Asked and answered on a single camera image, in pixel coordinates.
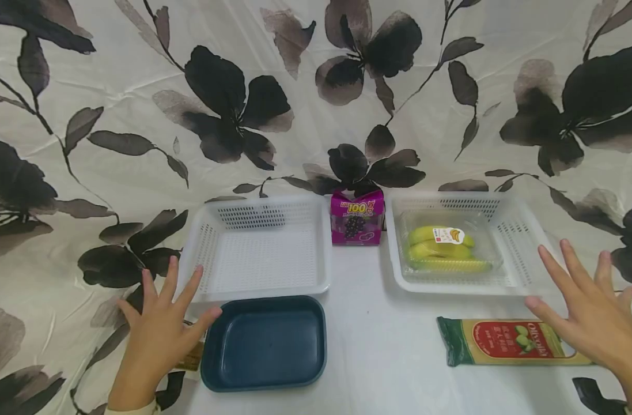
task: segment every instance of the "left hand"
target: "left hand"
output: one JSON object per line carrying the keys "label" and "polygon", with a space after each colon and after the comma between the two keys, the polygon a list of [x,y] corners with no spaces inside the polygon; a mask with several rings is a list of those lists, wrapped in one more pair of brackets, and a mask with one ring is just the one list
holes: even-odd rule
{"label": "left hand", "polygon": [[127,350],[109,395],[109,409],[136,410],[154,400],[159,381],[187,355],[203,333],[221,315],[219,307],[203,313],[191,327],[184,327],[184,314],[203,276],[198,266],[184,291],[172,302],[177,287],[177,258],[172,256],[160,294],[150,271],[142,271],[143,310],[139,314],[124,300],[118,306],[131,327]]}

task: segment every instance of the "right hand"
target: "right hand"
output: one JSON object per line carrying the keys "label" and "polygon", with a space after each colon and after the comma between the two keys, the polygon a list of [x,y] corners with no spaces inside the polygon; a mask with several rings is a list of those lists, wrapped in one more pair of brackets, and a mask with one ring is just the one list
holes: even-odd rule
{"label": "right hand", "polygon": [[544,246],[539,246],[539,256],[563,293],[569,317],[561,318],[538,297],[526,297],[525,305],[570,346],[612,371],[625,388],[632,409],[632,286],[616,296],[608,251],[599,255],[593,280],[569,241],[562,240],[560,248],[569,273]]}

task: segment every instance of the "basket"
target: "basket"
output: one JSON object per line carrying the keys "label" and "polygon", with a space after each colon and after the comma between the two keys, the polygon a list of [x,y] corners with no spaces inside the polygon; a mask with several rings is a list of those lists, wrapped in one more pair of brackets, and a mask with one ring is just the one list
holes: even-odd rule
{"label": "basket", "polygon": [[197,265],[197,302],[323,293],[330,286],[327,201],[315,195],[211,202],[197,211],[176,292]]}
{"label": "basket", "polygon": [[[406,266],[405,215],[480,217],[487,235],[482,244],[497,253],[496,266],[479,274],[417,273]],[[403,289],[421,293],[481,294],[491,296],[543,295],[555,292],[537,254],[550,243],[528,206],[518,197],[491,192],[398,191],[387,198],[387,239],[394,278]]]}

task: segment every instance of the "hand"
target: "hand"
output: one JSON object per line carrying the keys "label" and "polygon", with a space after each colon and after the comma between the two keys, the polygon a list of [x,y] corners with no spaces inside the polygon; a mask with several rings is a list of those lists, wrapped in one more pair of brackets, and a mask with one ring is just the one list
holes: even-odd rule
{"label": "hand", "polygon": [[539,246],[539,256],[563,293],[569,318],[561,318],[538,297],[526,297],[525,305],[574,349],[612,371],[632,409],[632,287],[616,297],[608,251],[599,255],[592,280],[569,241],[562,240],[560,247],[569,274],[543,246]]}
{"label": "hand", "polygon": [[203,267],[198,266],[173,303],[177,287],[177,258],[172,256],[159,295],[150,271],[142,271],[142,314],[128,302],[118,300],[131,332],[109,395],[109,409],[129,411],[149,405],[154,400],[159,381],[197,345],[203,333],[221,315],[221,309],[213,307],[191,327],[184,327],[182,323],[202,276]]}

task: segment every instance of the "spaghetti package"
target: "spaghetti package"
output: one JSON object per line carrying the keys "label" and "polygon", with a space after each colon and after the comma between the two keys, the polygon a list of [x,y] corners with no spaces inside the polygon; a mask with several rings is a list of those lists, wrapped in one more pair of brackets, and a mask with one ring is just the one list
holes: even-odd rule
{"label": "spaghetti package", "polygon": [[592,362],[564,344],[538,320],[472,320],[439,317],[447,366],[459,364],[587,365]]}

